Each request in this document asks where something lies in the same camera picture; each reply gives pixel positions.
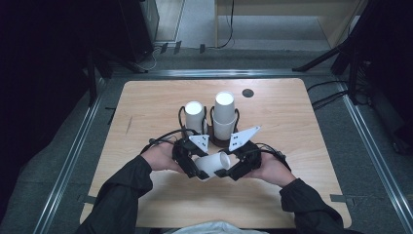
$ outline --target metal frame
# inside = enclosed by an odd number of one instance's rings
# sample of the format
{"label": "metal frame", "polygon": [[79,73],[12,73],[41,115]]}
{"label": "metal frame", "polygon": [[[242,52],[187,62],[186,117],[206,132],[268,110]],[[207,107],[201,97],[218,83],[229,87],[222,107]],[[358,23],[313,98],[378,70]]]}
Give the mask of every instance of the metal frame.
{"label": "metal frame", "polygon": [[[340,91],[347,90],[344,84],[339,84],[338,89]],[[395,212],[401,221],[406,233],[413,233],[413,214],[411,207],[400,189],[396,179],[394,178],[391,170],[387,166],[386,160],[383,157],[380,149],[378,148],[373,136],[367,128],[364,119],[357,106],[354,106],[349,97],[344,97],[344,102],[349,110],[349,113],[355,122],[358,133],[364,142],[371,162],[373,163],[379,178],[389,195],[390,200],[393,203]]]}
{"label": "metal frame", "polygon": [[[114,74],[114,77],[128,77],[132,79],[144,79],[147,80],[149,77],[151,79],[210,79],[210,78],[221,78],[221,79],[246,79],[246,78],[281,78],[281,77],[305,77],[305,76],[331,76],[331,72],[328,68],[326,69],[312,69],[312,71],[307,72],[296,72],[291,71],[291,69],[251,69],[251,70],[238,70],[238,69],[227,69],[227,70],[161,70],[152,71],[150,74]],[[100,104],[101,96],[106,87],[106,82],[100,79],[99,89],[101,92],[98,94],[96,102],[91,106],[85,116],[85,119],[80,127],[78,134],[76,135],[75,141],[67,155],[66,161],[60,171],[60,175],[56,181],[54,188],[47,200],[44,210],[38,220],[34,233],[47,233],[53,218],[56,214],[57,207],[63,195],[63,192],[67,186],[68,180],[70,179],[74,166],[76,164],[79,153],[82,149],[85,138],[91,127],[94,116]],[[340,91],[344,91],[347,87],[343,84],[338,85]],[[348,108],[348,111],[358,129],[361,139],[368,151],[370,159],[382,180],[383,185],[394,205],[394,209],[407,233],[413,233],[413,214],[411,208],[407,202],[407,199],[403,195],[397,181],[395,180],[391,170],[386,164],[386,160],[381,154],[379,148],[377,147],[374,138],[369,132],[361,113],[357,106],[354,106],[348,97],[344,97],[344,102]]]}

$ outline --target white bracket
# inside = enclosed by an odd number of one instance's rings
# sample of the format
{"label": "white bracket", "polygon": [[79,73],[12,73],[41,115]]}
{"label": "white bracket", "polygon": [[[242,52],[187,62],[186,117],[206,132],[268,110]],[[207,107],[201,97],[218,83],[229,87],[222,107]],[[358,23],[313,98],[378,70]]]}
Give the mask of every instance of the white bracket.
{"label": "white bracket", "polygon": [[255,126],[253,128],[231,134],[230,146],[228,149],[234,151],[241,146],[245,145],[259,130],[261,127]]}
{"label": "white bracket", "polygon": [[191,140],[195,145],[198,146],[204,153],[207,153],[207,143],[208,143],[209,136],[208,135],[196,135],[196,136],[189,136],[189,140]]}

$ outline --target black cloth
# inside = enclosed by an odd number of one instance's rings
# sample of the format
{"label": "black cloth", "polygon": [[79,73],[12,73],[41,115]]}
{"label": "black cloth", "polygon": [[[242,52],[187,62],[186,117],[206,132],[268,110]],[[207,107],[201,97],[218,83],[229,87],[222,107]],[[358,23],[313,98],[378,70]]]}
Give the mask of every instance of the black cloth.
{"label": "black cloth", "polygon": [[[137,156],[100,188],[94,208],[76,233],[134,233],[138,198],[152,187],[149,164]],[[282,209],[295,213],[297,233],[358,233],[345,230],[342,217],[300,178],[280,191]]]}

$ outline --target white cylinder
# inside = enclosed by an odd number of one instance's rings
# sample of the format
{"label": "white cylinder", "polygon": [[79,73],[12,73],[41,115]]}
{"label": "white cylinder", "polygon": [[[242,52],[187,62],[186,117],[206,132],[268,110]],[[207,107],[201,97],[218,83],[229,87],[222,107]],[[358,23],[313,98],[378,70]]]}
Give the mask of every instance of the white cylinder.
{"label": "white cylinder", "polygon": [[213,119],[213,135],[220,140],[227,140],[231,137],[231,133],[234,132],[236,118],[229,124],[218,123]]}
{"label": "white cylinder", "polygon": [[235,104],[231,92],[219,92],[215,97],[215,106],[212,118],[221,124],[229,124],[234,120]]}
{"label": "white cylinder", "polygon": [[190,101],[185,105],[185,127],[187,129],[193,129],[199,134],[202,133],[203,128],[206,131],[207,122],[203,121],[204,116],[204,108],[198,101]]}
{"label": "white cylinder", "polygon": [[221,169],[228,170],[231,167],[231,161],[225,152],[218,152],[212,155],[200,157],[195,160],[198,169],[207,173],[209,178],[216,176],[215,172]]}

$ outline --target person's arm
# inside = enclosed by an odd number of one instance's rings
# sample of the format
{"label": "person's arm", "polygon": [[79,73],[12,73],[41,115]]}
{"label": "person's arm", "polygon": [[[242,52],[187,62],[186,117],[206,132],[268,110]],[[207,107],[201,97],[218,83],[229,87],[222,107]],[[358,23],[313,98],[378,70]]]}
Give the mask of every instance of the person's arm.
{"label": "person's arm", "polygon": [[244,177],[260,178],[282,188],[282,209],[295,213],[298,233],[347,232],[342,217],[323,202],[314,188],[296,178],[272,154],[262,153],[261,158],[261,167]]}
{"label": "person's arm", "polygon": [[94,208],[76,233],[134,233],[138,198],[152,187],[152,171],[182,172],[171,159],[173,145],[161,143],[129,161],[100,188]]}

